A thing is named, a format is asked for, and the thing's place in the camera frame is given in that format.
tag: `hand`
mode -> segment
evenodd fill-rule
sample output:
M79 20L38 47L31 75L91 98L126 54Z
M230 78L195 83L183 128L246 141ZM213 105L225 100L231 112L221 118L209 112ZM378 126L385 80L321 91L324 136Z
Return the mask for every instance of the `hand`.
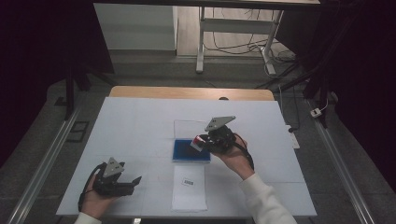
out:
M239 135L235 135L235 142L242 147L247 147L248 142L243 140ZM253 169L250 167L248 163L248 159L245 157L244 153L241 149L237 147L232 147L227 153L212 153L213 155L219 157L228 168L232 171L236 172L243 180L247 179L251 175L254 175Z
M87 214L90 217L99 219L107 208L119 197L105 197L99 195L95 190L92 189L93 182L96 175L94 175L87 187L87 193L85 194L84 203L82 204L81 212Z

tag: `metal bracket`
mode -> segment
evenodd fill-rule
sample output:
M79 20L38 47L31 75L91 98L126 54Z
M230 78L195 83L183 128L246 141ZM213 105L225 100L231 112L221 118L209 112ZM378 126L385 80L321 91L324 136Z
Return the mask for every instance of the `metal bracket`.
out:
M105 169L105 173L103 174L103 177L109 177L112 175L116 175L124 171L124 168L122 167L121 164L119 164L114 158L110 157L107 163L107 167Z
M234 119L235 119L235 116L213 118L212 120L210 120L209 124L207 124L205 131L210 132L210 131L216 130L216 129L222 127L223 125L231 122Z

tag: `white paper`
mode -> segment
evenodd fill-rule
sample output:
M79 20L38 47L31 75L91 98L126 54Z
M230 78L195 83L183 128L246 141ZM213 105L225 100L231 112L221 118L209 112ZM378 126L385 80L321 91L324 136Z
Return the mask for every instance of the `white paper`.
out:
M175 165L172 210L206 211L205 166Z

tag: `white table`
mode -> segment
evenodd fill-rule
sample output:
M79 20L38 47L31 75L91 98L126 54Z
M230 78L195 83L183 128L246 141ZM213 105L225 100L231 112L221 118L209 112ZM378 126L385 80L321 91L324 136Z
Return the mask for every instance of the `white table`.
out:
M236 116L229 127L244 136L264 182L297 217L315 216L304 177L277 102L107 97L57 215L78 214L78 196L92 169L109 157L125 161L119 182L143 176L132 196L107 211L113 217L250 217L240 178L216 157L205 167L208 210L172 211L175 120Z

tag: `floor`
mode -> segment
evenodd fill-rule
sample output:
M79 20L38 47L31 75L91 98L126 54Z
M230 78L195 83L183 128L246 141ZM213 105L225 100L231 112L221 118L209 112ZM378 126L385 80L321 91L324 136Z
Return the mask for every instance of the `floor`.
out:
M221 9L216 9L217 16L221 16ZM224 17L228 11L223 10ZM248 43L251 35L239 42L224 43L226 46ZM205 59L205 71L201 75L195 74L195 60L184 56L139 54L112 54L116 74L110 77L120 85L138 86L180 86L207 88L276 88L277 85L290 81L302 73L299 68L289 76L277 80L272 85L262 84L271 80L263 72L263 62L259 57L224 58L226 54L214 55ZM276 64L276 71L281 73L289 65ZM79 157L88 141L90 132L100 111L105 97L111 86L103 80L89 75L92 87L88 92L76 90L77 96L85 95L86 99L76 121L83 122L85 132L69 133L62 146L42 189L25 219L25 223L73 223L74 217L57 217L56 210L63 197L64 191L78 164ZM298 128L294 133L301 146L295 153L302 167L304 178L311 194L317 217L298 217L298 223L361 223L355 208L347 195L339 175L335 171L328 151L320 139L315 121L309 115L309 107L302 97L304 83L297 85L293 91L276 94L279 106L282 106L287 122ZM64 122L65 97L64 82L52 85L48 91L48 100L40 114L32 124L30 130L23 137L13 155L0 170L0 223L6 223L12 210L22 196L36 167L49 148L57 131ZM396 223L396 195L388 183L378 172L373 162L353 135L337 118L333 111L336 102L330 99L328 106L329 132L342 154L349 172L359 187L364 200L367 202L375 223ZM104 223L132 223L131 219L105 218ZM173 220L173 219L143 219L142 223L242 223L240 220Z

